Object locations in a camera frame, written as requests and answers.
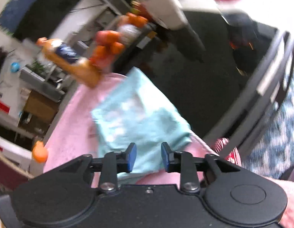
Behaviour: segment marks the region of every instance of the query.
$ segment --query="bottle label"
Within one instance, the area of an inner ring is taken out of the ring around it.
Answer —
[[[70,46],[66,45],[64,42],[59,45],[55,53],[66,60],[68,63],[75,63],[81,56],[76,53]]]

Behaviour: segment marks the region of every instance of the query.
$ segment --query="pink surface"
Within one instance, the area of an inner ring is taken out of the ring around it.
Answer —
[[[65,108],[55,130],[46,144],[49,152],[44,172],[82,154],[92,154],[97,157],[98,142],[96,128],[90,111],[102,102],[113,88],[125,78],[119,74],[107,74],[99,85],[90,89],[80,85]],[[192,134],[192,143],[185,150],[194,157],[203,157],[207,153],[214,153],[198,136]],[[93,186],[96,187],[98,174],[95,175]],[[294,183],[289,181],[273,180],[281,185],[288,195],[288,206],[282,217],[284,227],[294,228]],[[179,173],[166,173],[163,170],[145,176],[138,184],[179,184]]]

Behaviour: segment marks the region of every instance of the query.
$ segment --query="screw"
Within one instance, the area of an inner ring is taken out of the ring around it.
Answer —
[[[188,182],[183,185],[183,188],[188,191],[193,191],[198,189],[198,185],[196,183]]]
[[[153,189],[150,188],[150,187],[148,187],[148,188],[146,189],[146,193],[147,193],[147,194],[152,194],[153,192],[154,192]]]
[[[100,185],[100,188],[104,191],[112,191],[115,189],[115,185],[113,183],[105,182]]]

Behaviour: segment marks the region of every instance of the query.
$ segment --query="blue and white rug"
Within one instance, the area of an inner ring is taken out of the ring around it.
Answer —
[[[294,76],[277,117],[242,167],[262,176],[279,178],[294,165]]]

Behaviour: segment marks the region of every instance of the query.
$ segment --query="striped fabric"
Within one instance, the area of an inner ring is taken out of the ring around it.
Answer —
[[[215,144],[212,145],[210,148],[213,149],[216,153],[219,153],[222,150],[222,148],[225,145],[227,145],[228,142],[229,142],[229,140],[227,138],[217,139]],[[234,148],[233,151],[225,159],[229,162],[232,162],[233,164],[236,164],[238,166],[242,166],[240,154],[239,154],[237,148]]]

